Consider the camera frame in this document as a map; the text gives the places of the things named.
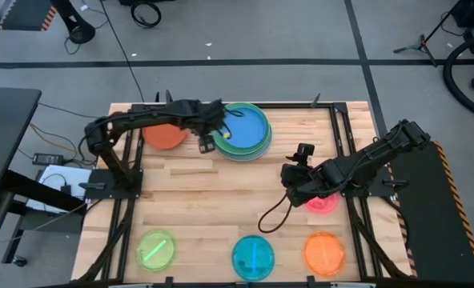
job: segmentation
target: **wooden tabletop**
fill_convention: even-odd
[[[126,111],[130,103],[114,103],[110,112]],[[376,136],[367,102],[348,102],[351,127],[359,150]],[[301,251],[307,236],[327,231],[337,236],[346,248],[346,265],[333,278],[316,276],[317,281],[330,279],[359,280],[356,256],[345,201],[341,198],[335,211],[328,215],[309,212],[304,206],[292,210],[285,225],[273,234],[257,229],[260,216],[285,194],[279,178],[285,156],[296,152],[298,143],[315,145],[310,162],[317,165],[337,156],[327,110],[264,110],[273,138],[269,151],[253,162],[232,162],[217,152],[200,154],[197,138],[189,134],[183,144],[173,150],[143,151],[143,192],[136,202],[128,250],[125,282],[164,282],[166,276],[175,282],[242,281],[231,265],[234,244],[249,234],[261,235],[275,251],[275,269],[265,282],[303,282],[313,273],[304,265]],[[343,133],[343,122],[339,118]],[[124,138],[114,148],[123,152]],[[347,143],[343,145],[348,154]],[[103,162],[99,168],[106,168]],[[380,199],[368,200],[378,243],[393,262],[410,274],[408,257],[396,212]],[[78,245],[72,278],[84,274],[106,244],[113,200],[103,200],[86,216]],[[126,204],[122,205],[122,215]],[[263,222],[264,229],[278,224],[287,211],[285,202]],[[169,231],[176,242],[172,264],[160,273],[138,267],[135,248],[149,230]],[[371,258],[364,244],[368,273]],[[111,275],[115,276],[119,247],[114,250]]]

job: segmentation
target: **green plate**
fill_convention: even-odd
[[[135,250],[135,260],[144,270],[157,272],[166,269],[173,261],[175,243],[164,230],[144,234]]]
[[[262,147],[260,147],[257,151],[253,153],[245,154],[245,155],[231,154],[219,148],[218,146],[216,147],[218,151],[221,153],[221,155],[224,156],[225,158],[228,158],[230,160],[237,161],[237,162],[247,162],[247,161],[258,159],[262,157],[264,154],[266,154],[267,150],[269,150],[269,146],[271,145],[271,142],[272,142],[272,129],[269,126],[269,131],[267,132],[266,141],[264,142]]]
[[[249,147],[249,148],[235,147],[235,146],[231,145],[230,143],[228,143],[227,140],[223,136],[221,136],[218,132],[214,131],[212,133],[212,137],[214,138],[214,142],[215,142],[216,146],[220,150],[224,150],[227,153],[234,154],[234,155],[252,154],[252,153],[256,152],[258,149],[260,149],[265,144],[265,142],[267,140],[267,134],[270,133],[270,131],[271,131],[271,129],[270,129],[271,126],[269,125],[269,121],[267,120],[267,117],[262,112],[262,110],[260,108],[258,108],[257,106],[255,106],[251,103],[247,103],[247,102],[237,102],[237,103],[227,104],[225,106],[225,108],[227,108],[228,110],[237,109],[237,108],[252,109],[252,110],[256,111],[260,116],[262,116],[262,119],[266,123],[266,128],[269,128],[269,129],[267,129],[265,137],[262,139],[262,141],[259,142],[259,144],[255,145],[253,147]]]

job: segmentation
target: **orange bowl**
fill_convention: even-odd
[[[303,260],[313,273],[329,277],[344,267],[346,250],[342,242],[328,232],[315,232],[304,243]]]
[[[144,141],[152,148],[167,150],[175,148],[187,136],[187,130],[180,130],[177,126],[163,124],[143,129]]]

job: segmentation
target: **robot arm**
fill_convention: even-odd
[[[352,194],[367,188],[377,170],[400,153],[423,149],[431,137],[415,122],[403,120],[383,138],[349,156],[329,159],[312,168],[306,158],[314,147],[299,144],[298,153],[289,158],[298,165],[283,164],[281,178],[287,197],[298,207],[315,197],[326,198],[337,192]]]
[[[160,108],[150,107],[137,112],[115,112],[88,124],[84,129],[85,139],[88,150],[93,155],[101,157],[109,167],[114,175],[116,186],[130,189],[134,185],[132,171],[128,163],[120,161],[113,150],[123,133],[132,129],[171,124],[180,129],[190,129],[198,135],[199,151],[207,153],[215,149],[214,139],[210,132],[224,126],[225,112],[221,100],[209,104],[203,104],[198,100],[178,100]]]

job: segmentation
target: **blue plate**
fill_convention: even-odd
[[[242,117],[227,114],[224,122],[231,132],[231,138],[225,139],[228,144],[237,148],[250,148],[256,146],[266,135],[267,123],[257,111],[240,107],[233,110],[243,113]],[[226,128],[221,130],[223,134],[228,132]]]
[[[271,145],[272,142],[272,129],[271,126],[269,126],[269,134],[267,135],[267,139],[265,143],[255,152],[245,154],[245,155],[240,155],[240,154],[232,154],[228,151],[225,151],[223,148],[219,146],[215,146],[217,150],[221,153],[222,156],[225,158],[228,158],[233,161],[238,161],[238,162],[246,162],[246,161],[251,161],[258,159],[262,157],[262,155],[266,154],[267,150],[269,150],[269,146]]]
[[[231,264],[244,281],[258,282],[269,276],[275,267],[275,252],[266,239],[249,235],[235,244]]]

